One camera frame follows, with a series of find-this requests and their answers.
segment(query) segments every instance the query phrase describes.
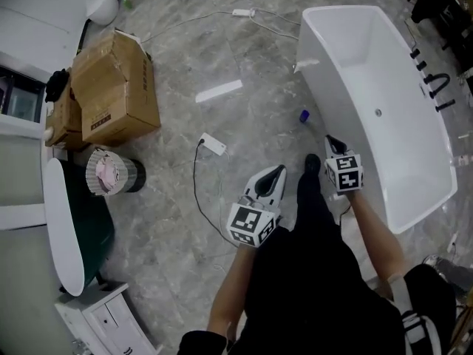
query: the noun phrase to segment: white paper strip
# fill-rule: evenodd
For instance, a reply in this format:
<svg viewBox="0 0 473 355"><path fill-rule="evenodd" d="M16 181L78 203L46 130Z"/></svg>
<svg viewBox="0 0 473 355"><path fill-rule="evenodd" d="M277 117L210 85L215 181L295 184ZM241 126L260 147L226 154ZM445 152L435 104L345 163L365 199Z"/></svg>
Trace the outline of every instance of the white paper strip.
<svg viewBox="0 0 473 355"><path fill-rule="evenodd" d="M221 86L210 88L206 91L197 93L195 97L195 102L202 103L203 101L207 101L210 98L229 93L241 87L243 87L243 83L241 80L231 81L230 83L222 84Z"/></svg>
<svg viewBox="0 0 473 355"><path fill-rule="evenodd" d="M319 64L319 63L320 62L317 59L308 59L306 61L297 62L296 67L294 68L294 73L300 71L301 68L315 66L316 64Z"/></svg>

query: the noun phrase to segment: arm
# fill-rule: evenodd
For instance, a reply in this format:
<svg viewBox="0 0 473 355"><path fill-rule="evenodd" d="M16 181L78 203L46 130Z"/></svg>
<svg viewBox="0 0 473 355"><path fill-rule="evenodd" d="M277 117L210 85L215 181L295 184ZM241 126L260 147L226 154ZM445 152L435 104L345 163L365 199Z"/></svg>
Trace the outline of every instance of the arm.
<svg viewBox="0 0 473 355"><path fill-rule="evenodd" d="M230 271L215 296L207 331L223 335L229 340L236 339L255 254L255 248L239 245Z"/></svg>
<svg viewBox="0 0 473 355"><path fill-rule="evenodd" d="M364 245L379 278L387 281L393 274L406 273L401 245L359 191L347 195L355 212Z"/></svg>

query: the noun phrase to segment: white cabinet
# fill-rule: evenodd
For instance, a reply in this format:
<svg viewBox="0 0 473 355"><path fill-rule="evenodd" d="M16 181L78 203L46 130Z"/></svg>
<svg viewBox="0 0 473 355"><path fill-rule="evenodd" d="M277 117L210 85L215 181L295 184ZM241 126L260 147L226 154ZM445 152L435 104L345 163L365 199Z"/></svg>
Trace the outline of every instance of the white cabinet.
<svg viewBox="0 0 473 355"><path fill-rule="evenodd" d="M79 297L62 296L55 304L76 338L94 355L155 355L156 348L133 317L122 292L127 284L92 285Z"/></svg>

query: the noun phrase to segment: power strip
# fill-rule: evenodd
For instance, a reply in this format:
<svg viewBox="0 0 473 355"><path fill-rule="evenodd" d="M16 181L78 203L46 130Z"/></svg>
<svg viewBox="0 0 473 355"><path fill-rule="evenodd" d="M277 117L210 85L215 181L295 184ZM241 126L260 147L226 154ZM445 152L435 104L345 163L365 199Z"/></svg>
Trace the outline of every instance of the power strip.
<svg viewBox="0 0 473 355"><path fill-rule="evenodd" d="M232 12L234 17L254 17L255 11L249 9L234 9Z"/></svg>
<svg viewBox="0 0 473 355"><path fill-rule="evenodd" d="M207 133L202 134L202 136L200 137L200 140L203 140L202 145L207 147L207 149L209 149L210 151L215 152L215 154L219 156L223 154L225 150L227 149L226 145L224 145L220 141L217 141L214 137L212 137L211 135Z"/></svg>

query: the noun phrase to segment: small trash bin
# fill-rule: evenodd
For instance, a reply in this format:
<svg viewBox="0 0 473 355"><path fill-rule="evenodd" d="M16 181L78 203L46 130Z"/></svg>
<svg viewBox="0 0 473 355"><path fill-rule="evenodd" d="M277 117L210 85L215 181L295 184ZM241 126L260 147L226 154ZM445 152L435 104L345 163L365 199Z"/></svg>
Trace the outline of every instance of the small trash bin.
<svg viewBox="0 0 473 355"><path fill-rule="evenodd" d="M136 192L146 182L146 170L137 160L96 149L87 163L86 181L90 192L96 196Z"/></svg>

